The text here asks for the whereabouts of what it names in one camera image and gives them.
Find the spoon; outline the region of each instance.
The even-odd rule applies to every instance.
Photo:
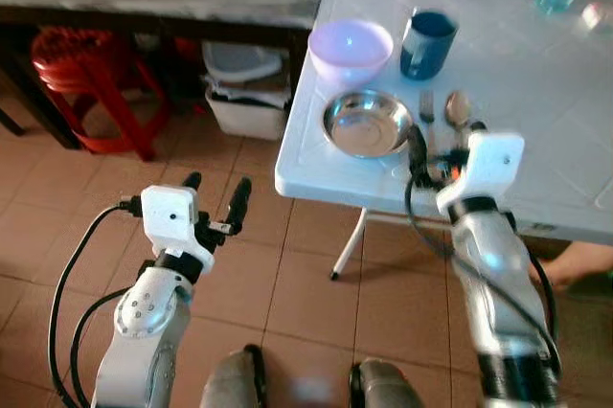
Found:
[[[460,90],[454,90],[447,97],[444,104],[444,118],[456,131],[456,146],[464,146],[463,131],[468,124],[470,116],[470,101],[466,94]]]

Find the red plastic stool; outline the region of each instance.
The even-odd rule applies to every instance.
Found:
[[[51,28],[36,37],[34,68],[49,96],[80,142],[93,152],[135,150],[141,159],[153,158],[152,140],[170,116],[170,101],[142,59],[122,38],[111,32]],[[153,89],[162,102],[150,121],[140,126],[122,90]],[[71,105],[62,94],[79,94]],[[87,136],[82,120],[102,103],[121,132],[120,138]]]

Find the purple bowl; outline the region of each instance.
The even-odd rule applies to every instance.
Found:
[[[321,77],[351,88],[381,71],[394,51],[394,40],[374,22],[338,20],[313,30],[308,49]]]

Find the metal bowl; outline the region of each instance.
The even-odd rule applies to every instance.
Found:
[[[400,151],[412,124],[411,113],[399,99],[374,90],[333,99],[323,116],[328,139],[356,157],[380,157]]]

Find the white plastic table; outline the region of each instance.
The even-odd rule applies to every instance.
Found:
[[[534,0],[322,0],[316,26],[359,17],[383,25],[396,48],[383,72],[366,87],[400,98],[419,120],[419,92],[435,95],[438,148],[453,130],[443,119],[446,96],[462,89],[472,119],[490,130],[526,139],[517,180],[501,206],[511,209],[522,234],[613,244],[613,34],[590,34],[577,0],[559,15],[543,15]],[[398,68],[401,36],[413,8],[439,9],[460,26],[443,70],[410,81]],[[307,57],[275,169],[286,196],[363,209],[345,252],[372,212],[403,214],[406,152],[382,159],[350,157],[322,131],[327,100],[337,93]],[[430,192],[416,192],[415,211],[442,218]]]

